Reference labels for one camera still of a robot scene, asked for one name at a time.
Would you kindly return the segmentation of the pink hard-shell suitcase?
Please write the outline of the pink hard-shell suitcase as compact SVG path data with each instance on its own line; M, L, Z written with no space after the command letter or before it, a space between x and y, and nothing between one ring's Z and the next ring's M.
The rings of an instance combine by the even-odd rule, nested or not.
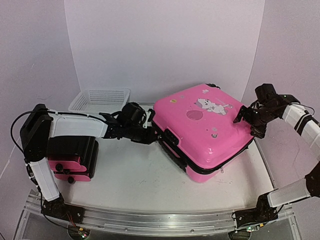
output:
M197 183L204 183L248 149L254 140L243 104L215 84L203 83L157 100L152 125L158 143Z

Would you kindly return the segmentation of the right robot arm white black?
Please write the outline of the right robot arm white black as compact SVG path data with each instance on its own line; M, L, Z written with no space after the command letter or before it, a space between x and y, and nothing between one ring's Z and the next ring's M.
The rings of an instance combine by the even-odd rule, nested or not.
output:
M262 202L252 209L252 218L262 222L272 208L320 196L320 122L309 113L294 96L270 94L259 97L251 106L241 106L233 122L244 121L250 125L250 134L264 138L267 124L273 120L283 120L296 133L305 148L315 157L315 166L304 177L271 191Z

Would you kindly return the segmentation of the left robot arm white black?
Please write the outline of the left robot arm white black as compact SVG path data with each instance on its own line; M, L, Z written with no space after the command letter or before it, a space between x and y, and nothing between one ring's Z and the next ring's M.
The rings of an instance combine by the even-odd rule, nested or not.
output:
M152 121L156 112L144 110L136 102L127 103L114 113L93 116L77 112L61 112L38 104L25 113L27 119L20 129L21 150L31 179L48 201L47 209L57 219L67 214L67 207L58 199L61 193L49 166L48 145L56 137L94 137L100 139L129 139L149 145L158 137Z

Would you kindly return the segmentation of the white plastic mesh basket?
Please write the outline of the white plastic mesh basket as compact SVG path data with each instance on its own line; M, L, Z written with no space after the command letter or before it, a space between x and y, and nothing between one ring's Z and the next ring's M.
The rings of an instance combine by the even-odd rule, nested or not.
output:
M123 87L85 89L77 94L69 112L98 114L120 111L128 102L131 90Z

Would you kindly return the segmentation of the pink and black folded case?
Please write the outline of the pink and black folded case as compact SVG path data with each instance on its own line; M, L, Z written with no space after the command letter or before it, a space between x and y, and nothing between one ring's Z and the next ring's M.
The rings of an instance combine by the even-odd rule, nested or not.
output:
M56 179L89 182L94 177L99 143L92 136L58 136L50 138L47 159Z

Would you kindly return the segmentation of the curved aluminium rail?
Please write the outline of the curved aluminium rail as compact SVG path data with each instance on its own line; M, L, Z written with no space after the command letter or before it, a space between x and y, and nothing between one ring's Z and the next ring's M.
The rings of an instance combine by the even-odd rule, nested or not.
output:
M41 204L45 201L38 193L31 192L26 201L26 209L42 213ZM232 219L235 211L209 211L187 213L159 213L137 212L83 207L84 216L82 223L73 223L46 216L53 221L67 223L74 231L80 227L96 229L110 233L120 233L138 236L193 236L210 235L222 232L241 231L253 232L267 224L291 217L293 212L290 207L278 210L278 218L267 223L237 229L236 221Z

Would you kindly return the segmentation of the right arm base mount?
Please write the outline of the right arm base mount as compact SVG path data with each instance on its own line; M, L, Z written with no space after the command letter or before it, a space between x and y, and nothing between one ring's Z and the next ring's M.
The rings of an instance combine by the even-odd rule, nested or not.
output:
M276 220L278 210L277 207L270 206L268 193L265 193L258 197L255 207L237 210L232 213L231 218L235 220L236 228L240 230Z

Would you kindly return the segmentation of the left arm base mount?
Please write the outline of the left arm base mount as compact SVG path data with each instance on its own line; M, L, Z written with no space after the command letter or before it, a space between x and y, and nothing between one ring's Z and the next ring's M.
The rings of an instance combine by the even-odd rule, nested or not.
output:
M59 197L54 200L45 200L41 204L41 212L45 216L80 224L83 221L85 209L80 206L65 203L60 193Z

